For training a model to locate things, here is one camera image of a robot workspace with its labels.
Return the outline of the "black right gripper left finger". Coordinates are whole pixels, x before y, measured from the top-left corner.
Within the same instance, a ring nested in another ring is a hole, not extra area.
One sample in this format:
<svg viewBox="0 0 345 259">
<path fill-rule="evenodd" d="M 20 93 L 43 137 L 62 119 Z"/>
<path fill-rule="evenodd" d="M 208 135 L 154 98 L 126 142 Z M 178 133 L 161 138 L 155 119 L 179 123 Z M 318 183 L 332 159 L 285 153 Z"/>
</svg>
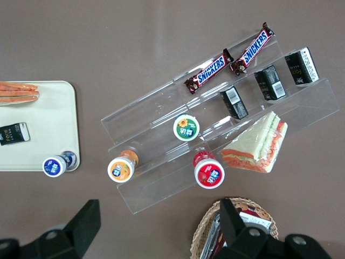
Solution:
<svg viewBox="0 0 345 259">
<path fill-rule="evenodd" d="M 83 258 L 101 227 L 99 200 L 88 200 L 63 229 L 52 229 L 24 246 L 1 239 L 1 258 Z"/>
</svg>

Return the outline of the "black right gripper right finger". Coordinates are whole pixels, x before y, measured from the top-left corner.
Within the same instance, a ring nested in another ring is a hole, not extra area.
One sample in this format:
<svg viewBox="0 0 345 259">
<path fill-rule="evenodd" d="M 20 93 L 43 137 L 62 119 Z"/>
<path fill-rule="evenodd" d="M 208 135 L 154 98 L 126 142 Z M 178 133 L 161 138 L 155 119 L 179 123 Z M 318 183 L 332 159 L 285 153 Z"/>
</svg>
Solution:
<svg viewBox="0 0 345 259">
<path fill-rule="evenodd" d="M 215 258 L 330 258 L 307 235 L 290 234 L 278 241 L 258 227 L 247 227 L 227 199 L 220 200 L 220 228 L 227 246 Z"/>
</svg>

